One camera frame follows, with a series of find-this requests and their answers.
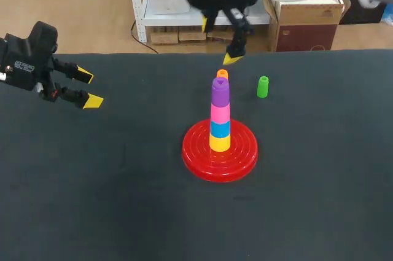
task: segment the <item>blue ring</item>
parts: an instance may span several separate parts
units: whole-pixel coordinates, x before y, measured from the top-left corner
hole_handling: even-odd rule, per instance
[[[210,121],[210,133],[215,138],[225,138],[231,133],[231,122],[225,124],[217,124]]]

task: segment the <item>black tablecloth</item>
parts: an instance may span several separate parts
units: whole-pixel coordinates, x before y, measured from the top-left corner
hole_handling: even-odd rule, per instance
[[[95,74],[70,86],[105,100],[82,111],[0,85],[1,261],[392,260],[393,51],[231,66],[232,117],[263,150],[232,184],[181,159],[222,55],[60,58]]]

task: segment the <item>floor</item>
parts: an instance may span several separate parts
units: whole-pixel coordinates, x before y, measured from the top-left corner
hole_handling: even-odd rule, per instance
[[[59,31],[60,53],[150,53],[130,35],[131,0],[0,0],[0,36],[26,37],[36,21]],[[224,52],[224,44],[155,46],[160,53]],[[333,49],[393,49],[393,27],[340,26]],[[265,32],[253,37],[249,52],[265,50]]]

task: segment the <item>pink ring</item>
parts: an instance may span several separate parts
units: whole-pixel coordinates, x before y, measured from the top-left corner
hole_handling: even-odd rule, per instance
[[[230,104],[225,107],[211,105],[210,119],[216,124],[225,124],[231,119]]]

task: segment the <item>brown box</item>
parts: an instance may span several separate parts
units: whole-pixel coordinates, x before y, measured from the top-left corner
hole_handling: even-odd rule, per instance
[[[200,26],[180,26],[179,41],[182,43],[205,42],[206,33],[202,33]]]
[[[177,26],[153,27],[150,32],[150,41],[153,44],[179,43],[179,28]]]
[[[208,33],[208,39],[213,42],[230,43],[233,39],[233,29],[230,26],[215,26],[213,31]]]
[[[342,1],[343,4],[282,5],[278,18],[275,2],[263,0],[271,17],[269,51],[330,50],[337,26],[351,6],[350,0]]]

